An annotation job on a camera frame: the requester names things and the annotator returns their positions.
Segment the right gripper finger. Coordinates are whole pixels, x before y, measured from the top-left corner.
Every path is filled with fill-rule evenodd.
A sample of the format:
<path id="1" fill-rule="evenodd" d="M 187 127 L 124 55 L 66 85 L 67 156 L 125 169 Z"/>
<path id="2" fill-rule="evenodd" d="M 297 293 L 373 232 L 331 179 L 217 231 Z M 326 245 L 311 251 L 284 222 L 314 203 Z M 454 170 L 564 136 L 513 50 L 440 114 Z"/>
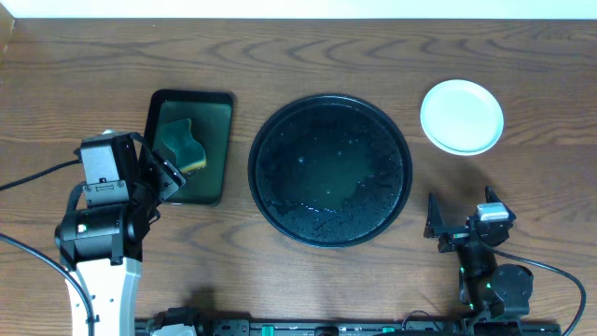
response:
<path id="1" fill-rule="evenodd" d="M 485 191 L 486 203 L 500 203 L 501 202 L 500 198 L 493 191 L 491 186 L 486 186 L 484 191 Z"/>
<path id="2" fill-rule="evenodd" d="M 427 219 L 426 219 L 426 230 L 427 231 L 436 231 L 439 228 L 443 228 L 445 226 L 443 217 L 441 215 L 441 211 L 439 209 L 439 205 L 437 202 L 437 198 L 433 193 L 429 194 L 428 198 L 428 211 L 427 211 Z"/>

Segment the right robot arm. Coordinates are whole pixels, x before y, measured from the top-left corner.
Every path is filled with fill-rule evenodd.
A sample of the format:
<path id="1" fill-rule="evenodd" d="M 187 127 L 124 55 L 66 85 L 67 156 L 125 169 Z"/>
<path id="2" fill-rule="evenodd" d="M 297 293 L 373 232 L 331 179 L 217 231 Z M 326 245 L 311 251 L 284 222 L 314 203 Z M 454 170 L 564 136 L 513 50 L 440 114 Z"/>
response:
<path id="1" fill-rule="evenodd" d="M 530 312 L 533 293 L 532 272 L 518 264 L 498 264 L 493 251 L 509 238 L 516 216 L 490 187 L 485 188 L 485 198 L 464 225 L 448 226 L 437 198 L 430 195 L 423 232 L 425 238 L 437 240 L 440 253 L 458 255 L 460 300 L 470 308 L 461 319 L 467 334 L 481 323 L 518 324 Z"/>

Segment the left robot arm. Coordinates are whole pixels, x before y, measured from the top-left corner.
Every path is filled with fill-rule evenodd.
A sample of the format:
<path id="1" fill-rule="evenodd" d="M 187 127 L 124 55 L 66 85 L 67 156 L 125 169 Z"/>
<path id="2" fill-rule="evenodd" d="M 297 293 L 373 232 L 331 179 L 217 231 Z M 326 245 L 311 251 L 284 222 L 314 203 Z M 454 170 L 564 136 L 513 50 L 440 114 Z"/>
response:
<path id="1" fill-rule="evenodd" d="M 73 279 L 75 335 L 133 335 L 143 240 L 158 207 L 185 183 L 136 133 L 89 138 L 77 152 L 85 181 L 70 192 L 55 230 L 60 263 Z"/>

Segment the mint plate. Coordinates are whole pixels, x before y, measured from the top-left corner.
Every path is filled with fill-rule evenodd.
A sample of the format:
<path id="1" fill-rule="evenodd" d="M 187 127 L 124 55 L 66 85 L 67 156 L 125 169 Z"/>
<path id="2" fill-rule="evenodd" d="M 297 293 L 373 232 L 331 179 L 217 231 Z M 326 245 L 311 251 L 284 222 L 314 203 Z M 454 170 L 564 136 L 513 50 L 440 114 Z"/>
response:
<path id="1" fill-rule="evenodd" d="M 424 96 L 420 109 L 424 134 L 436 147 L 458 156 L 475 156 L 499 141 L 505 127 L 497 99 L 479 84 L 450 79 Z"/>

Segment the green yellow scrub sponge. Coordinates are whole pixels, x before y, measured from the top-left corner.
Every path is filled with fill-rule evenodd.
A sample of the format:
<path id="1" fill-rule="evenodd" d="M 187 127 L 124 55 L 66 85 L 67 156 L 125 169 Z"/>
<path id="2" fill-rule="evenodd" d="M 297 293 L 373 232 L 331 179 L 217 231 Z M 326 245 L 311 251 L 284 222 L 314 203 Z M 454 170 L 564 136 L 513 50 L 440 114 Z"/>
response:
<path id="1" fill-rule="evenodd" d="M 206 152 L 191 132 L 190 119 L 180 119 L 161 127 L 161 141 L 175 156 L 175 166 L 181 173 L 189 173 L 206 166 Z"/>

